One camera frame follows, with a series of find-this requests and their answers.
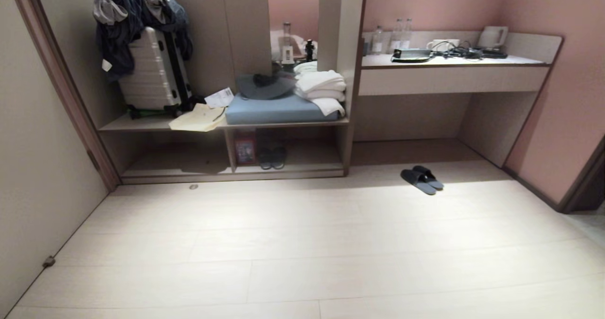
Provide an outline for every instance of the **door frame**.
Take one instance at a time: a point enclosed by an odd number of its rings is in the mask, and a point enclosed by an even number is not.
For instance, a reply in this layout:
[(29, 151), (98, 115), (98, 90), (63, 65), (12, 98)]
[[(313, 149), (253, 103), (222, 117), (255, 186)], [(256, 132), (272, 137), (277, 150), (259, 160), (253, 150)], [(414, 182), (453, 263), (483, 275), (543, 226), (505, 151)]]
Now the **door frame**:
[(82, 102), (78, 87), (67, 68), (41, 1), (15, 0), (15, 2), (69, 120), (76, 129), (91, 162), (99, 171), (105, 187), (112, 192), (121, 184), (119, 174)]

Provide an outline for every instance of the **slipper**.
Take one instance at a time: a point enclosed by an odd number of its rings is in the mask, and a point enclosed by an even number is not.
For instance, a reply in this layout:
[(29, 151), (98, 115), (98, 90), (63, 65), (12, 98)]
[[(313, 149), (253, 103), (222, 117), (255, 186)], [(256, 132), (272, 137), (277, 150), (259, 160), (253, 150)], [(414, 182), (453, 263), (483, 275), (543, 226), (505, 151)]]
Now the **slipper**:
[(273, 151), (271, 166), (273, 166), (276, 170), (283, 169), (285, 166), (285, 156), (285, 147), (276, 147)]
[(425, 174), (426, 183), (428, 183), (430, 186), (432, 186), (436, 190), (443, 190), (443, 183), (441, 183), (440, 181), (437, 181), (437, 178), (435, 177), (435, 175), (432, 174), (432, 172), (430, 170), (426, 169), (425, 167), (423, 167), (421, 165), (415, 166), (413, 168), (413, 170), (417, 171), (417, 172), (421, 172), (422, 174)]
[(426, 183), (426, 175), (421, 172), (406, 169), (401, 172), (401, 177), (428, 195), (437, 194), (437, 190)]
[(273, 155), (271, 151), (269, 149), (266, 149), (266, 147), (263, 147), (259, 150), (259, 165), (261, 166), (262, 170), (271, 169), (272, 158)]

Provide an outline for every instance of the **glass bottle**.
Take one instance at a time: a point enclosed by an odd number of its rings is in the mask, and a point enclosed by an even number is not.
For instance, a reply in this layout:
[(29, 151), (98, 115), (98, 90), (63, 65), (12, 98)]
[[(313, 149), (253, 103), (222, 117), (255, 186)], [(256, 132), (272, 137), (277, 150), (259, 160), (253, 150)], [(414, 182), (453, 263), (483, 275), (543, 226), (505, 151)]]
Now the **glass bottle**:
[(393, 53), (398, 48), (401, 48), (401, 41), (403, 36), (404, 20), (399, 18), (397, 19), (397, 24), (395, 24), (395, 28), (393, 28), (393, 35), (391, 36), (391, 53)]
[(376, 31), (372, 34), (371, 54), (382, 54), (382, 42), (382, 26), (376, 26)]
[(406, 21), (406, 26), (404, 26), (404, 31), (401, 35), (401, 48), (406, 49), (410, 48), (410, 41), (412, 40), (412, 18), (408, 18)]

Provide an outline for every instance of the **white kettle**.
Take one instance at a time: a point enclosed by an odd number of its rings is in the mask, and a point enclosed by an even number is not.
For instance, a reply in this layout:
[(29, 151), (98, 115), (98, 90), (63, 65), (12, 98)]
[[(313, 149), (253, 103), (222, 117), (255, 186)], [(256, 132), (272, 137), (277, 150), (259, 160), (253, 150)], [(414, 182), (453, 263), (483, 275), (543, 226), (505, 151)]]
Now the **white kettle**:
[(479, 37), (478, 47), (481, 48), (499, 48), (504, 45), (508, 27), (506, 26), (486, 26)]

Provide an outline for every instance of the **suitcase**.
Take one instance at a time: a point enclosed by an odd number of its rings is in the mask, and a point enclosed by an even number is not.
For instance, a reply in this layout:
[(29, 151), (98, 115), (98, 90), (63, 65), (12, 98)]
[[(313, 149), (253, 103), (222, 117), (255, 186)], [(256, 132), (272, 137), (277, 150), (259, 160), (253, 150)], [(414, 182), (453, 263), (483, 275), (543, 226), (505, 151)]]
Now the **suitcase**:
[(141, 110), (164, 110), (173, 117), (192, 110), (191, 86), (174, 34), (146, 27), (133, 41), (134, 73), (119, 80), (133, 119)]

